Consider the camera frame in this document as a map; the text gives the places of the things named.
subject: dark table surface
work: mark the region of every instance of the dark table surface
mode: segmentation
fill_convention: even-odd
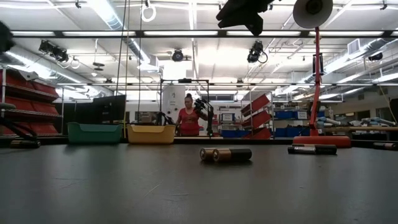
[[[1,149],[0,223],[398,223],[398,152],[251,146],[216,166],[201,147]]]

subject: round base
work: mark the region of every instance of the round base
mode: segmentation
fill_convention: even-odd
[[[293,138],[293,144],[323,144],[350,148],[351,139],[348,136],[297,136]]]

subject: black battery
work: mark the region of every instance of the black battery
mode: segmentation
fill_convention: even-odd
[[[40,141],[14,140],[10,144],[12,149],[37,149],[42,144]]]
[[[294,144],[287,148],[287,152],[289,154],[336,155],[337,147],[335,145]]]
[[[383,142],[375,142],[373,143],[374,149],[381,149],[381,150],[398,150],[398,147],[394,143],[383,143]]]
[[[250,149],[215,149],[213,159],[215,162],[242,162],[250,160]]]
[[[202,161],[213,162],[213,152],[216,148],[200,149],[199,156]]]

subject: ceiling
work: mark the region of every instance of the ceiling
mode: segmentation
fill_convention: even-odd
[[[124,1],[111,1],[119,18],[123,19]],[[194,11],[194,29],[219,29],[216,20],[219,0],[158,0],[150,3],[155,6],[157,14],[153,21],[140,20],[141,1],[127,1],[131,7],[127,7],[125,26],[130,30],[189,30],[190,26],[190,2],[196,2]],[[385,1],[387,9],[380,10],[383,1],[372,0],[334,0],[334,10],[327,22],[327,30],[394,30],[398,27],[398,3]],[[279,30],[301,29],[291,17],[294,0],[275,1],[271,11],[261,13],[264,19],[264,29]],[[12,30],[109,30],[106,23],[94,11],[86,1],[80,1],[81,9],[76,8],[75,1],[71,0],[6,0],[1,1],[1,20]],[[145,11],[145,16],[150,17],[150,10]],[[245,27],[232,27],[231,29],[246,29]],[[85,77],[93,82],[103,82],[106,78],[122,79],[142,77],[145,83],[158,81],[158,73],[140,72],[138,63],[131,51],[119,39],[99,39],[96,57],[95,40],[93,39],[48,39],[51,43],[67,49],[70,56],[75,56],[81,63],[78,69],[68,67],[70,72]],[[265,65],[258,67],[256,64],[248,64],[249,49],[255,40],[261,40],[270,51],[269,60]],[[158,56],[160,65],[170,61],[170,52],[174,49],[182,49],[190,58],[193,55],[191,38],[156,38],[137,39],[137,43],[148,55]],[[353,39],[322,39],[321,52],[324,61],[328,61],[347,49],[347,44]],[[37,55],[41,39],[16,39],[17,44]],[[235,82],[237,78],[245,78],[245,82],[296,82],[312,69],[312,55],[315,53],[313,39],[275,39],[272,38],[244,38],[244,39],[195,39],[197,55],[195,61],[198,64],[198,77],[209,79],[212,82]],[[385,49],[385,58],[393,58],[396,54],[396,45],[390,45]],[[93,62],[105,64],[103,72],[96,72],[93,76]],[[359,60],[348,65],[337,73],[350,76],[363,70],[363,61]]]

